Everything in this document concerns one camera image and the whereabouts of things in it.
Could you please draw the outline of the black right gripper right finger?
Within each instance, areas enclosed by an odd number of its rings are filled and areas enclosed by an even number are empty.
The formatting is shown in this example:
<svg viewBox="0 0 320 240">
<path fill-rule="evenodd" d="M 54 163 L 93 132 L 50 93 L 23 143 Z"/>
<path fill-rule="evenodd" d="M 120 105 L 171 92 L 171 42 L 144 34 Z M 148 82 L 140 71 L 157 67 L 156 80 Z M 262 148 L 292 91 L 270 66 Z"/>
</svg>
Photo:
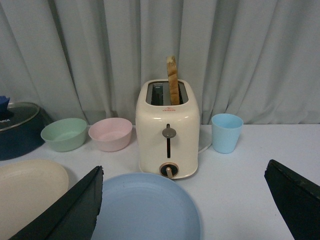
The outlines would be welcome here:
<svg viewBox="0 0 320 240">
<path fill-rule="evenodd" d="M 295 240 L 320 238 L 320 186 L 271 159 L 264 173 L 273 200 Z"/>
</svg>

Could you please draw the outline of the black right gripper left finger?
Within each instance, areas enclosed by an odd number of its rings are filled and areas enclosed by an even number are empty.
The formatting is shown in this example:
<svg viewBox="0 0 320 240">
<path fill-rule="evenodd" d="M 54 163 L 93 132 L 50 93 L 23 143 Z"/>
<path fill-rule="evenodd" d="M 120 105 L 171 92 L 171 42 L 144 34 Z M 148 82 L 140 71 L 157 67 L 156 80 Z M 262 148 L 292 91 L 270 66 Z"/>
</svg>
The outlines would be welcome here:
<svg viewBox="0 0 320 240">
<path fill-rule="evenodd" d="M 93 168 L 12 240 L 90 240 L 103 199 L 101 166 Z"/>
</svg>

